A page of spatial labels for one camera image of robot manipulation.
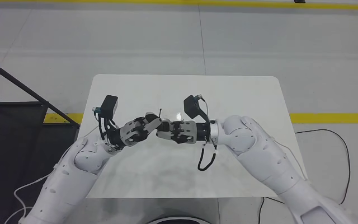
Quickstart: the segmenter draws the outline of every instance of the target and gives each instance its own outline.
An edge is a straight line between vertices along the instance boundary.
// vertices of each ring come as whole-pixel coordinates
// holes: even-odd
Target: black metal frame
[[[2,75],[4,78],[15,84],[20,89],[27,92],[29,95],[37,99],[39,102],[41,102],[43,105],[47,106],[57,114],[59,114],[61,117],[69,121],[71,124],[73,124],[75,127],[79,128],[79,124],[72,120],[69,116],[64,114],[62,111],[57,109],[54,105],[52,105],[50,102],[46,101],[44,98],[42,98],[39,94],[35,93],[32,89],[28,88],[25,84],[17,80],[14,76],[10,75],[8,72],[6,72],[4,69],[0,68],[0,75]]]

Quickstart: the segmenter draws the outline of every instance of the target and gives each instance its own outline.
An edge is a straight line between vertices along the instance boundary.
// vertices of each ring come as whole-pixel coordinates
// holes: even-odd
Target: floor seam
[[[204,41],[202,40],[200,5],[197,5],[197,8],[199,9],[199,21],[200,21],[200,32],[201,32],[202,57],[203,57],[203,59],[204,59],[204,75],[206,75],[205,54],[204,54]]]
[[[18,36],[20,35],[20,32],[21,32],[22,28],[24,27],[25,23],[26,23],[27,20],[29,19],[31,12],[32,12],[32,9],[30,9],[29,15],[27,16],[25,22],[22,24],[22,26],[21,26],[21,28],[20,28],[20,31],[17,33],[15,39],[14,39],[13,42],[11,43],[11,46],[10,46],[9,49],[7,50],[7,52],[6,52],[5,56],[4,56],[4,58],[1,60],[1,62],[4,62],[4,61],[5,61],[5,58],[6,58],[7,54],[8,54],[9,51],[11,50],[13,44],[15,43],[15,41],[16,41],[17,38],[18,38]]]
[[[221,219],[221,217],[220,217],[220,205],[219,205],[219,198],[217,198],[217,200],[218,200],[219,224],[221,224],[222,219]]]

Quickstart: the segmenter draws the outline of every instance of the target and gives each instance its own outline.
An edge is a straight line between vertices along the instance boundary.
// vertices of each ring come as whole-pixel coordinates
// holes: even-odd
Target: round base
[[[169,217],[152,221],[148,224],[210,224],[204,220],[191,217]]]

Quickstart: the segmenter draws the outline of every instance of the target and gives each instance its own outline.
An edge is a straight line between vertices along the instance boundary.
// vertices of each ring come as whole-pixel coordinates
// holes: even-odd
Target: black panel
[[[0,103],[0,223],[10,214],[46,111],[39,102]]]
[[[47,108],[39,102],[0,103],[0,223],[22,208],[13,191],[50,173],[63,152],[74,142],[71,124],[43,124]],[[33,206],[45,180],[18,192]],[[23,212],[9,224],[17,223]]]

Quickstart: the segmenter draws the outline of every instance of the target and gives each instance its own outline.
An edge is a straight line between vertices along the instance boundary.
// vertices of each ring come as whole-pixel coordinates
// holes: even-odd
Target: black cable
[[[320,131],[320,130],[325,130],[325,131],[328,131],[328,132],[331,132],[331,133],[335,134],[336,136],[338,136],[338,137],[342,140],[343,144],[344,144],[345,147],[346,147],[347,161],[348,161],[348,181],[347,181],[347,185],[346,185],[345,194],[344,194],[344,196],[343,196],[343,200],[342,200],[342,202],[340,203],[340,205],[341,205],[341,204],[343,204],[343,202],[346,200],[349,183],[350,183],[350,181],[351,181],[351,161],[350,161],[350,157],[349,157],[349,150],[348,150],[347,143],[345,142],[345,140],[344,140],[339,134],[337,134],[336,132],[334,132],[334,131],[332,131],[332,130],[329,130],[329,129],[304,130],[304,131],[302,131],[302,132],[295,132],[295,134],[307,133],[307,132],[317,132],[317,131]]]
[[[268,198],[268,197],[266,197],[267,199],[269,199],[269,200],[274,200],[274,201],[276,201],[276,202],[278,202],[278,203],[281,203],[281,204],[285,204],[285,203],[283,203],[282,201],[279,201],[279,200],[276,200],[276,199],[273,199],[273,198]]]
[[[205,171],[205,170],[207,170],[207,169],[213,164],[213,162],[214,162],[214,160],[215,160],[215,157],[216,157],[216,153],[213,153],[213,157],[211,158],[210,163],[207,164],[207,166],[205,166],[204,168],[200,168],[201,162],[202,162],[202,158],[204,157],[204,147],[205,147],[205,145],[203,145],[202,148],[201,148],[201,155],[200,155],[199,163],[197,164],[197,169],[200,170],[200,171]]]
[[[260,208],[258,210],[258,224],[261,223],[261,209],[262,209],[264,202],[265,202],[265,198],[262,198],[262,202],[261,202]]]
[[[104,140],[105,135],[103,134],[103,131],[102,131],[102,122],[101,122],[101,116],[100,115],[98,115],[98,128],[100,129],[101,138],[102,138],[102,140]]]
[[[328,132],[331,132],[333,134],[335,134],[336,136],[338,136],[343,144],[345,145],[346,147],[346,152],[347,152],[347,161],[348,161],[348,181],[347,181],[347,185],[346,185],[346,190],[345,190],[345,194],[343,196],[343,200],[342,202],[340,203],[343,204],[343,202],[346,200],[346,197],[347,197],[347,192],[348,192],[348,187],[349,187],[349,184],[350,184],[350,181],[351,181],[351,161],[350,161],[350,157],[349,157],[349,150],[348,150],[348,146],[347,146],[347,143],[346,141],[336,132],[332,131],[332,130],[329,130],[329,129],[313,129],[313,130],[304,130],[304,131],[301,131],[301,132],[295,132],[295,134],[300,134],[300,133],[308,133],[308,132],[317,132],[317,131],[320,131],[320,130],[325,130],[325,131],[328,131]],[[273,199],[273,198],[268,198],[270,200],[274,200],[276,202],[279,202],[281,204],[285,204],[279,200],[276,200],[276,199]],[[262,209],[262,206],[263,206],[263,203],[264,203],[265,199],[262,200],[262,204],[260,206],[260,209],[258,211],[258,223],[260,224],[260,221],[261,221],[261,209]]]

